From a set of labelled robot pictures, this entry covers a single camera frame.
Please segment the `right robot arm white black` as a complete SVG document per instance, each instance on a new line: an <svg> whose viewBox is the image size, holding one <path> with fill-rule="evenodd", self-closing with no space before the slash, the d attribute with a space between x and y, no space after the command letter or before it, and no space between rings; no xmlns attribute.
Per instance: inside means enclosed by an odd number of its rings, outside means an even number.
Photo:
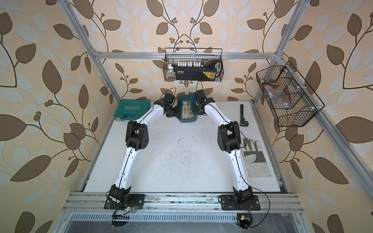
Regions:
<svg viewBox="0 0 373 233"><path fill-rule="evenodd" d="M220 150L226 152L229 167L234 173L233 200L238 208L244 208L254 200L252 187L249 185L247 167L241 153L241 132L237 121L231 121L215 104L212 98L205 96L203 90L194 93L196 111L199 115L208 115L218 126L217 143Z"/></svg>

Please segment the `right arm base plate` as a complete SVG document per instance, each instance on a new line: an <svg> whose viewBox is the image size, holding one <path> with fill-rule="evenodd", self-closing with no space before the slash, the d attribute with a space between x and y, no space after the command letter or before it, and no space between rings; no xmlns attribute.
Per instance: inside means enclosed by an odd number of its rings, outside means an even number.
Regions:
<svg viewBox="0 0 373 233"><path fill-rule="evenodd" d="M259 211L261 210L260 202L257 195L253 195L250 199L240 200L236 194L220 195L218 201L221 204L223 211Z"/></svg>

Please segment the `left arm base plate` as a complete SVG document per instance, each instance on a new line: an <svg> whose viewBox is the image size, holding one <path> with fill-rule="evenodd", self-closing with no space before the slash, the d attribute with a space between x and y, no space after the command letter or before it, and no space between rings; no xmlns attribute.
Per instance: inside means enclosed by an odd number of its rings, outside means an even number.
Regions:
<svg viewBox="0 0 373 233"><path fill-rule="evenodd" d="M145 194L129 194L124 196L122 202L107 197L104 205L105 210L128 210L142 209L145 203Z"/></svg>

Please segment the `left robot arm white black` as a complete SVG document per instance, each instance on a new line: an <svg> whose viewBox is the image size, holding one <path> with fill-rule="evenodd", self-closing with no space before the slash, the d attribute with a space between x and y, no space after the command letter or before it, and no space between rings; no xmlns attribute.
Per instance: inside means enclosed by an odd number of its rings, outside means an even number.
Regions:
<svg viewBox="0 0 373 233"><path fill-rule="evenodd" d="M143 116L137 120L130 120L128 122L125 137L126 154L124 162L117 180L111 186L108 193L108 198L118 208L124 209L130 204L131 170L137 160L137 154L145 149L149 143L148 124L154 122L163 114L166 114L168 117L176 116L177 112L173 106L174 103L175 96L166 93L162 99L155 101L153 107Z"/></svg>

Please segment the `teal plastic storage box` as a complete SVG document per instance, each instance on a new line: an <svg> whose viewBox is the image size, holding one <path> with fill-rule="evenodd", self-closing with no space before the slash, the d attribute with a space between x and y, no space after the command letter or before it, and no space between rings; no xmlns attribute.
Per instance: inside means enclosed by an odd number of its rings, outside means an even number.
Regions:
<svg viewBox="0 0 373 233"><path fill-rule="evenodd" d="M183 95L177 101L177 119L181 123L191 123L197 120L196 98L194 95Z"/></svg>

